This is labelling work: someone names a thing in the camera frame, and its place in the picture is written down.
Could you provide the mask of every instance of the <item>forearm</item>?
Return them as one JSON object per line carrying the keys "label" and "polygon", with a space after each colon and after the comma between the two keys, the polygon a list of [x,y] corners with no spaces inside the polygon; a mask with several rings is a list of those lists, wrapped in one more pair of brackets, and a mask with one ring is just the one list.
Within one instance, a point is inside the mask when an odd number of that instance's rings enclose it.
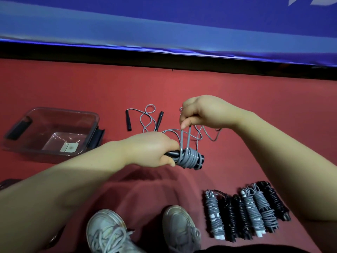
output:
{"label": "forearm", "polygon": [[234,131],[298,217],[337,220],[334,164],[250,112]]}
{"label": "forearm", "polygon": [[2,252],[41,249],[126,164],[121,151],[120,142],[109,142],[1,191]]}

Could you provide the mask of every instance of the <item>shoelace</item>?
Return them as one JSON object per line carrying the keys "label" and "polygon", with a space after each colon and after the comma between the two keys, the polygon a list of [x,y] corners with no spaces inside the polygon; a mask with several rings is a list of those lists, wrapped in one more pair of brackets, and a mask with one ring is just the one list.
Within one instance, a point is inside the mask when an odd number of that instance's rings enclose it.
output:
{"label": "shoelace", "polygon": [[175,247],[169,246],[173,252],[192,253],[200,250],[200,231],[195,227],[188,226],[187,230],[176,234],[175,241]]}
{"label": "shoelace", "polygon": [[95,252],[117,253],[123,243],[133,231],[127,232],[126,229],[119,225],[108,226],[95,232],[91,241],[91,248]]}

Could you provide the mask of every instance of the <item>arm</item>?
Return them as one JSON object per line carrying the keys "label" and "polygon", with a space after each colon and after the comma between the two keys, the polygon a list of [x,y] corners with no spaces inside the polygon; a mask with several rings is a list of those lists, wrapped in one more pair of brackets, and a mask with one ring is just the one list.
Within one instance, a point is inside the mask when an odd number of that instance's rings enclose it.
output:
{"label": "arm", "polygon": [[[302,224],[329,221],[337,229],[334,223],[337,221],[337,167],[330,161],[256,114],[214,96],[205,95],[184,102],[180,122],[182,128],[200,124],[233,129]],[[313,238],[319,233],[327,236],[317,229],[310,232],[307,227]]]}
{"label": "arm", "polygon": [[0,192],[2,252],[36,252],[112,174],[128,164],[174,166],[179,144],[149,132],[108,142]]}

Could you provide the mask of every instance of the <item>black trim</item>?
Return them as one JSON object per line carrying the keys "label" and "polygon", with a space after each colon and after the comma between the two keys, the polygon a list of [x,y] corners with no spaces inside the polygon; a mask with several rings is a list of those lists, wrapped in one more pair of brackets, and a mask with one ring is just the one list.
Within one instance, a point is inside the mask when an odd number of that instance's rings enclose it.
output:
{"label": "black trim", "polygon": [[0,42],[0,58],[156,67],[194,71],[337,80],[336,67],[314,67],[142,51]]}

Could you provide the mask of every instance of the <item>red floor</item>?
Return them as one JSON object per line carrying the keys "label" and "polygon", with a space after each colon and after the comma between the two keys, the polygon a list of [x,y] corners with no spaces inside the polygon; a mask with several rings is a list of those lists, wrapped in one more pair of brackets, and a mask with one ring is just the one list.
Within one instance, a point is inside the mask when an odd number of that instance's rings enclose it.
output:
{"label": "red floor", "polygon": [[[189,97],[211,94],[251,110],[262,118],[337,163],[337,84],[322,80],[247,76],[213,72],[106,66],[40,61],[0,60],[1,123],[3,135],[27,110],[49,106],[92,111],[100,115],[105,141],[141,132],[139,113],[130,112],[127,132],[125,109],[143,109],[152,103],[164,111],[161,130],[179,127],[179,107]],[[216,241],[206,233],[201,192],[219,189],[229,194],[247,183],[266,179],[242,140],[223,130],[217,142],[200,142],[205,163],[200,171],[180,167],[158,169],[126,167],[104,184],[69,221],[60,242],[50,252],[67,253],[83,242],[83,228],[92,213],[109,208],[130,229],[134,241],[149,251],[162,242],[160,217],[167,205],[179,204],[202,232],[202,247],[216,244],[284,244],[319,252],[300,223],[281,223],[275,234],[237,243]],[[22,161],[0,151],[0,181],[22,178],[51,165]]]}

